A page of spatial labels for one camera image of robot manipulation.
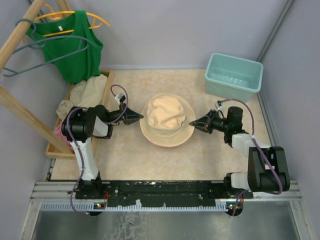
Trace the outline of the beige bucket hat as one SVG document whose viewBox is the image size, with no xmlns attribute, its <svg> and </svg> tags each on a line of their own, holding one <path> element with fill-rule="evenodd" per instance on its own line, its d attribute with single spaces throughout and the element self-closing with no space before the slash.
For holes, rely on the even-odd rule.
<svg viewBox="0 0 320 240">
<path fill-rule="evenodd" d="M 140 129 L 148 141 L 159 143 L 166 148 L 184 144 L 193 135 L 195 128 L 189 123 L 196 120 L 191 105 L 182 97 L 159 93 L 144 106 Z"/>
</svg>

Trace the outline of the wooden clothes rack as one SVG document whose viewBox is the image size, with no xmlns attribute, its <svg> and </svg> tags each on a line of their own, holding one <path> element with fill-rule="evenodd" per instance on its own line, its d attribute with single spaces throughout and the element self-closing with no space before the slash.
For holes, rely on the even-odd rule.
<svg viewBox="0 0 320 240">
<path fill-rule="evenodd" d="M 10 27 L 14 20 L 21 18 L 34 20 L 45 4 L 46 0 L 34 0 L 31 6 L 22 0 L 1 0 L 1 29 Z M 8 38 L 1 34 L 5 40 L 0 49 L 0 71 L 6 65 L 14 50 L 21 42 L 30 23 L 22 21 L 12 30 Z M 47 127 L 33 113 L 38 113 L 42 120 L 54 120 L 53 107 L 60 101 L 58 96 L 64 97 L 66 86 L 62 80 L 58 81 L 58 72 L 49 66 L 35 73 L 24 73 L 5 80 L 0 85 L 0 105 L 15 115 L 16 118 L 5 117 L 0 113 L 0 157 L 3 160 L 35 160 L 45 148 L 44 140 L 59 150 L 58 155 L 48 155 L 64 159 L 75 159 L 74 152 L 60 140 L 49 127 Z"/>
</svg>

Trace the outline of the pink hat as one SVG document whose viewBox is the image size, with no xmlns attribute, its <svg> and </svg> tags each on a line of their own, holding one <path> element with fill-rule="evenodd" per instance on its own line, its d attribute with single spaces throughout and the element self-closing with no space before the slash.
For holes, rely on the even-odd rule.
<svg viewBox="0 0 320 240">
<path fill-rule="evenodd" d="M 151 141 L 151 140 L 149 140 L 149 142 L 150 142 L 151 144 L 155 145 L 155 146 L 158 146 L 158 147 L 166 147 L 166 146 L 163 145 L 163 144 L 156 143 L 156 142 L 153 142 L 153 141 Z"/>
</svg>

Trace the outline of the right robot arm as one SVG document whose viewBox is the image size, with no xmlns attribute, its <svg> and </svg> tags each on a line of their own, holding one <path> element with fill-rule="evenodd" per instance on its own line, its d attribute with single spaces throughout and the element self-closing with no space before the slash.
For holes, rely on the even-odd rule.
<svg viewBox="0 0 320 240">
<path fill-rule="evenodd" d="M 285 150 L 281 146 L 262 144 L 243 129 L 243 109 L 228 108 L 224 117 L 217 110 L 210 110 L 205 116 L 189 123 L 195 129 L 211 134 L 224 134 L 224 142 L 248 157 L 246 172 L 232 172 L 225 177 L 223 192 L 235 198 L 242 190 L 281 194 L 290 189 L 291 182 Z"/>
</svg>

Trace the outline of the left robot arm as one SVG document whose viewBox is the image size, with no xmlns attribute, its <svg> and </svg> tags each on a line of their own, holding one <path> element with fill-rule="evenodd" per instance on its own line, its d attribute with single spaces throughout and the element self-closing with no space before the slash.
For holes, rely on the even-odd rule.
<svg viewBox="0 0 320 240">
<path fill-rule="evenodd" d="M 119 122 L 128 126 L 143 118 L 125 103 L 114 111 L 109 111 L 102 104 L 71 108 L 61 124 L 61 133 L 69 141 L 79 167 L 79 179 L 73 190 L 76 199 L 99 199 L 106 191 L 95 162 L 92 139 L 110 139 L 114 126 Z"/>
</svg>

